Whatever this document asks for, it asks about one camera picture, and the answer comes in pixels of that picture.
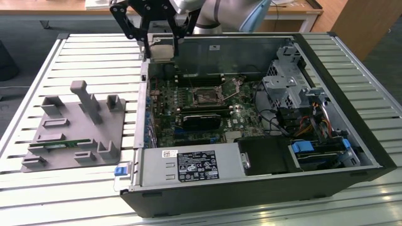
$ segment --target white cable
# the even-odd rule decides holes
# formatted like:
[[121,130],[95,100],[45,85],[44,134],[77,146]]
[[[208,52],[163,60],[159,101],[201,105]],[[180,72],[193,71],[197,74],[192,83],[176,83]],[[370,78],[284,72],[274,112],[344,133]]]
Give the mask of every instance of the white cable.
[[0,87],[0,89],[10,89],[10,88],[29,88],[30,86],[5,86]]

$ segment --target barcode sticker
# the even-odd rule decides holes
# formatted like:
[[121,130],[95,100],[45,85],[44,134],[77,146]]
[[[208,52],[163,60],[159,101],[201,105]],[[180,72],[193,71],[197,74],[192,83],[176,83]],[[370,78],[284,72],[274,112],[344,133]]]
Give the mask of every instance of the barcode sticker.
[[176,157],[176,156],[177,156],[177,150],[163,150],[161,151],[163,158],[169,158],[169,157]]

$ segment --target motherboard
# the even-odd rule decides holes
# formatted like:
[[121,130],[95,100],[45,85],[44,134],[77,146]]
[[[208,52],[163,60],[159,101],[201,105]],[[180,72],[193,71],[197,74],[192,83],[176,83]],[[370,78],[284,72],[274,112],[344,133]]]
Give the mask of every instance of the motherboard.
[[254,87],[255,82],[242,75],[155,79],[151,98],[157,147],[232,143],[240,137],[263,136]]

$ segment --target sticker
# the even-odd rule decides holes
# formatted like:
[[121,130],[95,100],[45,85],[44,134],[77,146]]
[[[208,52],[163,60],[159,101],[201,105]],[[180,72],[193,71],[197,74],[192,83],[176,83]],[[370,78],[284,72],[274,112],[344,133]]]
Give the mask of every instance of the sticker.
[[169,157],[176,157],[176,156],[177,156],[177,150],[163,150],[161,151],[163,158],[169,158]]
[[49,146],[44,146],[44,148],[47,149],[52,149],[52,148],[64,148],[67,147],[65,145],[49,145]]
[[209,46],[209,51],[213,51],[213,50],[220,50],[220,46]]
[[219,179],[215,151],[176,153],[179,181]]

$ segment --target blue latch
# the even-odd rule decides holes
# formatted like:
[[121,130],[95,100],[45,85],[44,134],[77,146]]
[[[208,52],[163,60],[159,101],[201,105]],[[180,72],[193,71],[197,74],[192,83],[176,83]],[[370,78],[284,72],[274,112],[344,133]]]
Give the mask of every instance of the blue latch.
[[343,139],[343,140],[342,140],[342,143],[343,143],[346,149],[350,149],[351,145],[350,145],[348,140],[347,140],[347,139]]
[[115,168],[115,176],[125,176],[127,175],[127,166]]
[[294,153],[298,152],[311,152],[314,151],[314,147],[310,141],[296,141],[292,145],[291,148],[294,150]]

